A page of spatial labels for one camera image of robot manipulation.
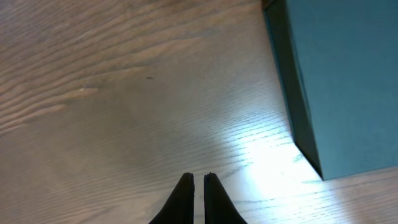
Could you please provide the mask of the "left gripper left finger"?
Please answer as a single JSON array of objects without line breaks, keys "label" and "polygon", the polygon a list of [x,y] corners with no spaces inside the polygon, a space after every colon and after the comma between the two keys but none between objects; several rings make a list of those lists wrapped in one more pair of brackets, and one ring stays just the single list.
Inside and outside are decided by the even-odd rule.
[{"label": "left gripper left finger", "polygon": [[193,174],[186,172],[149,224],[193,224],[194,196]]}]

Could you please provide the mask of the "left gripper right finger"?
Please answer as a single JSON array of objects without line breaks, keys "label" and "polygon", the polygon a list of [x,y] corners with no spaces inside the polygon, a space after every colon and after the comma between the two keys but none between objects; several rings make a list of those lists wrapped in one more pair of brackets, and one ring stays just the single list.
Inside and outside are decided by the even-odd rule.
[{"label": "left gripper right finger", "polygon": [[246,224],[215,173],[204,176],[206,224]]}]

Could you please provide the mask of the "dark green gift box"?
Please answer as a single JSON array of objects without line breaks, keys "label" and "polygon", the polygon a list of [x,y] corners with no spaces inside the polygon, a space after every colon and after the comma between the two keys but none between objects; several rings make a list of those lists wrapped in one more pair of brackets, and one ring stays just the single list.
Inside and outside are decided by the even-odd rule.
[{"label": "dark green gift box", "polygon": [[397,0],[275,0],[294,143],[324,180],[397,165]]}]

